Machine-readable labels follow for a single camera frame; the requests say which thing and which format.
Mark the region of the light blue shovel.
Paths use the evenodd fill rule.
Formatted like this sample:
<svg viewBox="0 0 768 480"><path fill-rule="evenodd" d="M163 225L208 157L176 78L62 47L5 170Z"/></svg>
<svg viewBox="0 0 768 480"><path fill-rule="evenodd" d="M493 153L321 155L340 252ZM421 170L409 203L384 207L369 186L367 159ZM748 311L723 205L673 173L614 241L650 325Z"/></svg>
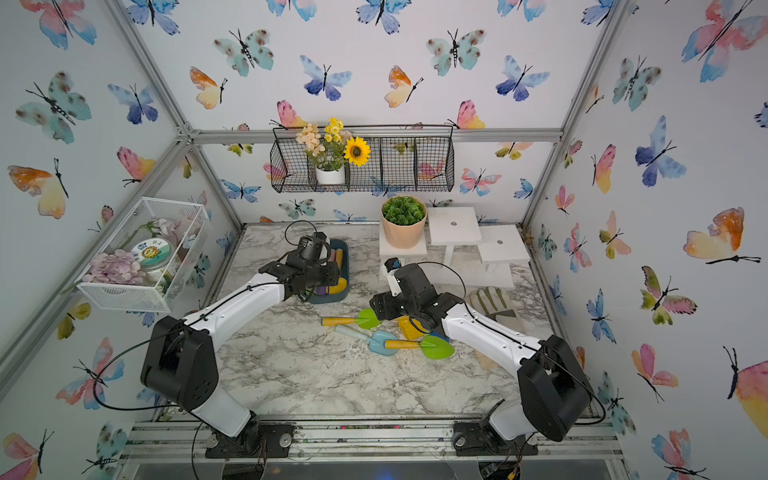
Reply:
<svg viewBox="0 0 768 480"><path fill-rule="evenodd" d="M334 327L334 330L336 333L363 341L368 345L368 349L374 354L381 356L393 356L397 354L396 349L390 349L385 346L386 341L397 340L397 337L390 332L376 331L369 335L344 325L337 325Z"/></svg>

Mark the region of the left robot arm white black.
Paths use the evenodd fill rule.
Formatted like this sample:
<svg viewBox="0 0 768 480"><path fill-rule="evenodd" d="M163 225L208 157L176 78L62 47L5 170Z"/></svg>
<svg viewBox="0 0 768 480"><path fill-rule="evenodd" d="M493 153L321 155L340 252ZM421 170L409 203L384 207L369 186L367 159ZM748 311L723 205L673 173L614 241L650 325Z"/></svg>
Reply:
<svg viewBox="0 0 768 480"><path fill-rule="evenodd" d="M216 353L259 314L317 287L337 285L341 270L330 255L328 237L314 232L223 299L181 319L161 319L147 347L141 383L223 436L241 443L255 439L258 420L221 384Z"/></svg>

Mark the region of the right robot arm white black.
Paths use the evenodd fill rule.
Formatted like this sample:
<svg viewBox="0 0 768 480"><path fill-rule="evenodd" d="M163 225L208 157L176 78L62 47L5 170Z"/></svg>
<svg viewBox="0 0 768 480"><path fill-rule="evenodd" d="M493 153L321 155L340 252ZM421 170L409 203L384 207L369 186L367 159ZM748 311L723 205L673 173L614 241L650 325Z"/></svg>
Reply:
<svg viewBox="0 0 768 480"><path fill-rule="evenodd" d="M540 433L561 441L590 406L594 392L567 342L545 340L512 330L483 315L463 298L439 293L419 263L403 266L396 258L383 270L390 291L370 300L381 320L409 316L429 331L440 331L493 360L517 378L519 399L495 407L487 422L505 441Z"/></svg>

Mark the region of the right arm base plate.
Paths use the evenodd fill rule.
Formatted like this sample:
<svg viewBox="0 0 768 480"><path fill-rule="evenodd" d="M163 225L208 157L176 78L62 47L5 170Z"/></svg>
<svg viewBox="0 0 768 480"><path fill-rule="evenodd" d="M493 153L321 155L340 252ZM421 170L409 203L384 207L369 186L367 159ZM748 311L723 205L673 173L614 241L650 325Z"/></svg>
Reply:
<svg viewBox="0 0 768 480"><path fill-rule="evenodd" d="M504 440L484 420L458 421L453 423L452 446L459 457L536 456L538 447L521 435Z"/></svg>

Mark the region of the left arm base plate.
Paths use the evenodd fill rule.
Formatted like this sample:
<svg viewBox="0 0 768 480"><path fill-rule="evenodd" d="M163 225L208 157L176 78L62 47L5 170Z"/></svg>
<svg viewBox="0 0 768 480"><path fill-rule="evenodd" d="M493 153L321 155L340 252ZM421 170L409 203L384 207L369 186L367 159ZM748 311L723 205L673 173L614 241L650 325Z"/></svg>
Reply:
<svg viewBox="0 0 768 480"><path fill-rule="evenodd" d="M237 437L216 432L216 445L207 447L208 459L283 459L289 456L295 427L292 424L257 422Z"/></svg>

